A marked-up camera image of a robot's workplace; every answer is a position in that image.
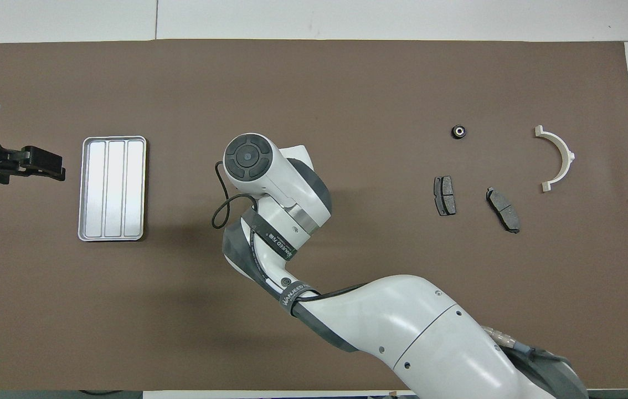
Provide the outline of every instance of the small bearing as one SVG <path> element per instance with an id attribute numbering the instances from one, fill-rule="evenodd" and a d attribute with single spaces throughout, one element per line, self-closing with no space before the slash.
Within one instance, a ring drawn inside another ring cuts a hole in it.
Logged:
<path id="1" fill-rule="evenodd" d="M 463 139 L 466 136 L 466 129 L 464 129 L 464 126 L 455 125 L 451 128 L 451 136 L 455 139 Z"/>

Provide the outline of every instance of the black strap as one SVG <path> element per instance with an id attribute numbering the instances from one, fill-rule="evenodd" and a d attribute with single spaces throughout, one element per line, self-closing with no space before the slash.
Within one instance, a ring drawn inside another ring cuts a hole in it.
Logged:
<path id="1" fill-rule="evenodd" d="M 292 315 L 292 308 L 294 303 L 297 303 L 297 298 L 307 291 L 317 293 L 311 285 L 299 280 L 294 281 L 293 283 L 287 285 L 286 288 L 284 288 L 284 291 L 282 291 L 279 296 L 279 304 L 282 305 L 282 308 L 284 308 L 287 313 Z"/>
<path id="2" fill-rule="evenodd" d="M 255 212 L 253 208 L 248 209 L 248 211 L 243 214 L 243 220 L 250 226 L 250 229 L 253 229 L 253 231 L 262 238 L 268 247 L 272 248 L 272 250 L 284 260 L 291 260 L 297 253 L 294 245 L 282 237 L 282 235 L 272 227 L 267 220 L 263 219 L 261 215 Z"/>
<path id="3" fill-rule="evenodd" d="M 552 354 L 528 356 L 516 349 L 503 346 L 501 350 L 532 383 L 552 396 L 562 399 L 587 399 L 587 388 L 563 358 Z"/>

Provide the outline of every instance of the brown paper surface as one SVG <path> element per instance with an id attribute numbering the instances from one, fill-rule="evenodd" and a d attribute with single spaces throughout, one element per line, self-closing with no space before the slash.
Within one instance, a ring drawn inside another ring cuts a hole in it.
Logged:
<path id="1" fill-rule="evenodd" d="M 0 389 L 405 388 L 225 262 L 213 164 L 248 131 L 306 145 L 332 192 L 294 275 L 322 292 L 421 275 L 480 324 L 570 358 L 588 387 L 628 387 L 622 43 L 0 44 L 0 103 L 4 147 L 68 169 L 0 185 Z M 546 193 L 560 154 L 538 124 L 577 156 Z M 81 144 L 123 135 L 149 141 L 147 233 L 81 242 Z M 455 216 L 436 212 L 441 175 Z M 519 234 L 486 204 L 491 186 Z"/>

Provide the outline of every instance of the metal tray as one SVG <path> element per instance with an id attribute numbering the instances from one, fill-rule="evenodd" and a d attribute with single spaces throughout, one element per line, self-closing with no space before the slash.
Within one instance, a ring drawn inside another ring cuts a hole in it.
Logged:
<path id="1" fill-rule="evenodd" d="M 144 234 L 147 140 L 89 137 L 83 142 L 78 237 L 136 241 Z"/>

